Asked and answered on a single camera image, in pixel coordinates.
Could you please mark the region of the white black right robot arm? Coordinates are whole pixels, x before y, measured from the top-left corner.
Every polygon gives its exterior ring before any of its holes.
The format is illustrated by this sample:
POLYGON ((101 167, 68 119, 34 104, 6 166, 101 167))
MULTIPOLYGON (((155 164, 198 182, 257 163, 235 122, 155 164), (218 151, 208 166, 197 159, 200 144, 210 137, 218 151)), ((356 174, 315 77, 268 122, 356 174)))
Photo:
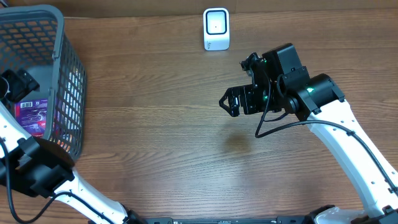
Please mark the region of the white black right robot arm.
POLYGON ((343 92, 326 74, 253 75, 252 84, 228 88, 219 100, 232 117, 284 110, 297 122, 264 133, 307 126, 337 160, 363 204, 362 210, 343 210, 325 205, 294 223, 397 223, 397 171, 364 132, 343 92))

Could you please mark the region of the purple sanitary pad pack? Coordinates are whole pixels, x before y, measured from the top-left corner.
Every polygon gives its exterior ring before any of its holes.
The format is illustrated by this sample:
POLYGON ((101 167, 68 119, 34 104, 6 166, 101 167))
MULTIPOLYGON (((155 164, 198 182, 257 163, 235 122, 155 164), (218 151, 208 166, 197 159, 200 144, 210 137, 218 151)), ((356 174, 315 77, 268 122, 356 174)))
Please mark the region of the purple sanitary pad pack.
POLYGON ((47 99, 18 102, 14 105, 16 121, 32 136, 42 138, 46 128, 47 99))

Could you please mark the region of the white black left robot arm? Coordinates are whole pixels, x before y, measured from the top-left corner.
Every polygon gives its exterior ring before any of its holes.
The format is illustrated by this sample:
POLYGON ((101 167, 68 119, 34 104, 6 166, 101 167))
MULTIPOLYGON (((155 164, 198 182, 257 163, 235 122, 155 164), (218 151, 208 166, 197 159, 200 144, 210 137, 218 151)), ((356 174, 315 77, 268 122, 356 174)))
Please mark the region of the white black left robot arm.
POLYGON ((29 134, 10 114, 6 103, 17 103, 40 85, 25 70, 1 74, 1 185, 6 187, 11 215, 18 223, 12 197, 17 191, 48 202, 28 222, 38 220, 56 200, 89 218, 90 223, 144 223, 137 213, 105 197, 76 171, 60 145, 29 134))

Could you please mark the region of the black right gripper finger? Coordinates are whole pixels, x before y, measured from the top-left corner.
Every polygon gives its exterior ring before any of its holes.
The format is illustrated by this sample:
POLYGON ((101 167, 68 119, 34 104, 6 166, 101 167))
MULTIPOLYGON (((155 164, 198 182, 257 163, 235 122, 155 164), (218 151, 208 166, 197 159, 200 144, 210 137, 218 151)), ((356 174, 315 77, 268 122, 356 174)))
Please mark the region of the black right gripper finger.
POLYGON ((239 96, 239 87, 236 86, 236 87, 228 88, 221 99, 222 100, 227 100, 227 99, 233 100, 233 99, 237 98, 238 96, 239 96))
POLYGON ((219 105, 232 117, 240 115, 240 103, 237 96, 222 96, 219 105))

